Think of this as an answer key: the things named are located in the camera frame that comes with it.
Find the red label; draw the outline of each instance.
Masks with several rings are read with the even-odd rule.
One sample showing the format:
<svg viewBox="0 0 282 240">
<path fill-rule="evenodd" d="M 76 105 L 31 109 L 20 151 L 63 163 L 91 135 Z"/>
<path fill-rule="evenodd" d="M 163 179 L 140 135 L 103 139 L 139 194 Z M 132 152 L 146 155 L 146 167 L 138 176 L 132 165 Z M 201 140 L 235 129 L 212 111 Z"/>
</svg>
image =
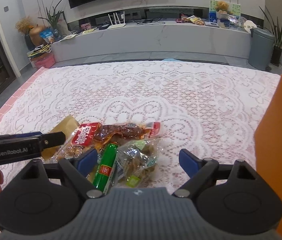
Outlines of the red label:
<svg viewBox="0 0 282 240">
<path fill-rule="evenodd" d="M 89 146 L 99 125 L 99 122 L 81 124 L 71 141 L 72 145 Z"/>
<path fill-rule="evenodd" d="M 153 128 L 152 128 L 152 131 L 149 134 L 149 138 L 152 137 L 152 136 L 156 136 L 159 133 L 160 126 L 161 126 L 160 122 L 154 122 L 153 123 Z"/>
<path fill-rule="evenodd" d="M 106 166 L 106 165 L 101 165 L 100 169 L 99 169 L 99 173 L 109 177 L 110 173 L 111 173 L 111 170 L 112 170 L 111 167 Z"/>
</svg>

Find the green tube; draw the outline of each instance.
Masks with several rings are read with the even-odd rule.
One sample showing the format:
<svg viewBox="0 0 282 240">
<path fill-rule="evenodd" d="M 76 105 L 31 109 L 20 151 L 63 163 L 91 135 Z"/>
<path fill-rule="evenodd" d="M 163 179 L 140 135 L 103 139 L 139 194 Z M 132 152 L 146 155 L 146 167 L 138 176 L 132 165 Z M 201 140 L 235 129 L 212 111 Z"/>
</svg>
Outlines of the green tube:
<svg viewBox="0 0 282 240">
<path fill-rule="evenodd" d="M 116 143 L 109 143 L 103 153 L 96 176 L 94 177 L 93 185 L 102 192 L 106 186 L 106 183 L 108 182 L 108 178 L 115 161 L 117 148 L 118 145 Z"/>
</svg>

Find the floral lace pattern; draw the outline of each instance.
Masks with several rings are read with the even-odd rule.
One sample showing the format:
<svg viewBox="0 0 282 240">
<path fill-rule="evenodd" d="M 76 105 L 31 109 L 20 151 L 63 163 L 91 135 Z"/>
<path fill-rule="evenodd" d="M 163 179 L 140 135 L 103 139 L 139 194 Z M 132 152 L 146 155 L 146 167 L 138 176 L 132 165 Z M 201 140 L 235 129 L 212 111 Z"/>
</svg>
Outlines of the floral lace pattern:
<svg viewBox="0 0 282 240">
<path fill-rule="evenodd" d="M 220 163 L 255 166 L 253 133 L 279 76 L 225 65 L 135 61 L 42 72 L 0 122 L 0 134 L 49 132 L 65 116 L 104 124 L 161 121 L 166 152 L 144 187 L 172 193 L 188 180 L 178 164 L 186 148 Z M 4 186 L 27 162 L 2 165 Z"/>
</svg>

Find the white router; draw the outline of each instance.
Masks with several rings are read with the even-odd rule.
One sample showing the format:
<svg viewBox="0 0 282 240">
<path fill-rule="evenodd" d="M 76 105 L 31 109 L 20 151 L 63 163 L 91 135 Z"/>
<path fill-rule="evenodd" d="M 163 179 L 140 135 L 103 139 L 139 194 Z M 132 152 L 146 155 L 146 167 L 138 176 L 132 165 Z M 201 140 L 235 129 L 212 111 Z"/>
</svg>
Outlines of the white router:
<svg viewBox="0 0 282 240">
<path fill-rule="evenodd" d="M 121 18 L 123 18 L 123 23 L 120 22 L 117 13 L 115 13 L 115 14 L 113 13 L 114 24 L 112 23 L 112 20 L 111 20 L 111 17 L 110 17 L 109 14 L 108 14 L 108 16 L 109 16 L 109 19 L 110 19 L 110 22 L 111 22 L 111 26 L 109 26 L 108 29 L 122 28 L 122 27 L 125 26 L 125 13 L 124 13 L 124 12 L 123 12 L 123 14 L 121 14 Z"/>
</svg>

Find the pink storage box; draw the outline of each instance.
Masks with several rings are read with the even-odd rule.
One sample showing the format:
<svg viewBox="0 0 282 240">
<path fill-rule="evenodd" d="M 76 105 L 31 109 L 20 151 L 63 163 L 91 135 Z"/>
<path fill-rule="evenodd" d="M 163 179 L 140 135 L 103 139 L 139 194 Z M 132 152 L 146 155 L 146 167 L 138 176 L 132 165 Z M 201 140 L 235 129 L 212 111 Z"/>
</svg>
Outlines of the pink storage box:
<svg viewBox="0 0 282 240">
<path fill-rule="evenodd" d="M 49 53 L 49 56 L 44 57 L 38 61 L 35 62 L 35 66 L 39 68 L 51 68 L 56 63 L 54 59 L 54 55 L 52 53 Z"/>
</svg>

